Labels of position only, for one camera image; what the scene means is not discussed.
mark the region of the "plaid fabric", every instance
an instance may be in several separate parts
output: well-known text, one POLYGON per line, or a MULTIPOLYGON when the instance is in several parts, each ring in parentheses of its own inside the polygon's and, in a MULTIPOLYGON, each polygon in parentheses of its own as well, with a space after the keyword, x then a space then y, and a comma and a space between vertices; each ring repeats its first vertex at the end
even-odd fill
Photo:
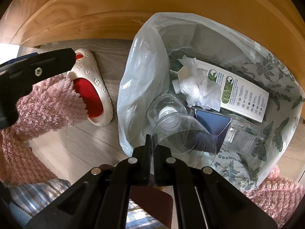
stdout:
MULTIPOLYGON (((68 181, 56 178, 45 183, 11 187, 10 191, 14 204, 33 217, 69 187, 70 183, 68 181)), ((22 211, 14 212, 11 210, 11 212, 19 222, 22 211)), ((19 224, 22 227, 25 226, 24 222, 19 224)), ((125 228, 167 229, 166 226, 150 216, 132 200, 129 200, 125 228)))
POLYGON ((45 183, 27 184, 10 188, 14 203, 34 216, 70 187, 62 179, 52 179, 45 183))

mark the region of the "white bottle cap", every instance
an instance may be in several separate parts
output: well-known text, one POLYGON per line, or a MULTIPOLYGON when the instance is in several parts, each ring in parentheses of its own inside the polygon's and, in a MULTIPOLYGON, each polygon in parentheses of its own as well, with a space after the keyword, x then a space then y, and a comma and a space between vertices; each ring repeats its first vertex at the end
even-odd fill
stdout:
POLYGON ((173 80, 172 84, 173 84, 173 89, 175 90, 175 93, 176 94, 180 94, 181 93, 181 89, 180 89, 179 79, 173 80))

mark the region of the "floral patterned trash can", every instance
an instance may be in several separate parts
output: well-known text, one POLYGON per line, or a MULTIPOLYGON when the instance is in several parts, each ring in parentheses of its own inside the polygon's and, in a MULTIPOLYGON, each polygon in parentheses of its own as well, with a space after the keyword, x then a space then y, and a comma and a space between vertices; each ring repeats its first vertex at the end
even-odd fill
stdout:
MULTIPOLYGON (((169 89, 169 56, 183 55, 218 65, 269 92, 262 123, 267 136, 249 155, 224 146, 212 167, 240 191, 263 182, 286 150, 298 124, 304 92, 290 71, 247 36, 195 14, 156 13, 134 38, 120 83, 117 113, 120 144, 132 155, 152 133, 146 119, 151 101, 169 89)), ((196 162, 193 167, 201 168, 196 162)))

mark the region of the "metal screw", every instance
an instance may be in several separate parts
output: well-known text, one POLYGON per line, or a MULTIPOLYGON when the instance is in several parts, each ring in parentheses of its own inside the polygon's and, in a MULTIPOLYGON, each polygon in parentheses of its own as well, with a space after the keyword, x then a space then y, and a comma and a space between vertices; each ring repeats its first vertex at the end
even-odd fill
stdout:
POLYGON ((166 161, 169 163, 169 164, 173 164, 174 162, 176 162, 176 159, 174 157, 168 157, 166 159, 166 161))
POLYGON ((204 167, 204 168, 202 169, 202 171, 203 171, 205 174, 209 175, 209 174, 212 174, 213 169, 212 169, 211 167, 204 167))
POLYGON ((101 173, 101 169, 99 167, 95 167, 91 170, 91 174, 98 175, 101 173))
POLYGON ((42 68, 40 68, 40 67, 36 68, 35 75, 39 77, 41 74, 42 74, 42 68))
POLYGON ((136 162, 138 162, 138 160, 135 157, 131 157, 128 159, 128 163, 130 164, 135 164, 136 162))

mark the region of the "slipper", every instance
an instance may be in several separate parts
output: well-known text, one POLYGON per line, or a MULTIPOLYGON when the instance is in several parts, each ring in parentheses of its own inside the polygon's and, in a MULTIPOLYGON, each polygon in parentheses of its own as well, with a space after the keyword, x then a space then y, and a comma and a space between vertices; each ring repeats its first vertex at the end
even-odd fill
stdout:
POLYGON ((94 125, 105 126, 112 120, 113 108, 96 60, 93 54, 88 50, 78 49, 75 53, 76 55, 82 54, 83 57, 76 60, 72 70, 68 72, 68 77, 71 81, 74 81, 77 78, 84 78, 93 85, 101 99, 104 110, 100 116, 88 119, 94 125))

